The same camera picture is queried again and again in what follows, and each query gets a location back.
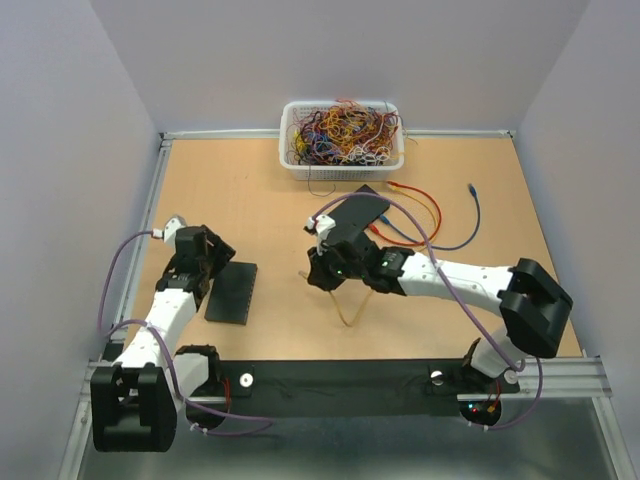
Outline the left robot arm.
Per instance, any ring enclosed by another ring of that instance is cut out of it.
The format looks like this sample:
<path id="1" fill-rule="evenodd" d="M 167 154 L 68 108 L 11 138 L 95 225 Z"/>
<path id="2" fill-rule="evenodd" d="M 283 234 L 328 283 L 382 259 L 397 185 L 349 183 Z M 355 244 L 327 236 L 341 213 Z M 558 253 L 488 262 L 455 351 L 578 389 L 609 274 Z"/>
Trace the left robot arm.
<path id="1" fill-rule="evenodd" d="M 90 380 L 93 444 L 100 452 L 165 452 L 184 399 L 215 392 L 223 371 L 210 346 L 175 348 L 235 251 L 207 226 L 171 217 L 150 233 L 174 250 L 146 317 L 122 353 Z"/>

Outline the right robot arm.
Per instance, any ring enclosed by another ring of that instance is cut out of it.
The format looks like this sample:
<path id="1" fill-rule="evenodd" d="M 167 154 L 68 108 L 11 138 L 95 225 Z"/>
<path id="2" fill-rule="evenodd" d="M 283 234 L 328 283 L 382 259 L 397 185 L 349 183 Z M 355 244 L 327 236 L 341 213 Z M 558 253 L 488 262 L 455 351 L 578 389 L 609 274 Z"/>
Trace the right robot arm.
<path id="1" fill-rule="evenodd" d="M 309 220 L 304 229 L 316 238 L 307 252 L 307 281 L 323 291 L 360 280 L 378 293 L 453 300 L 466 314 L 479 308 L 500 317 L 502 327 L 483 330 L 460 366 L 461 381 L 472 390 L 519 369 L 528 356 L 552 359 L 558 353 L 573 300 L 534 260 L 498 267 L 433 260 L 407 248 L 380 248 L 362 229 L 327 216 Z"/>

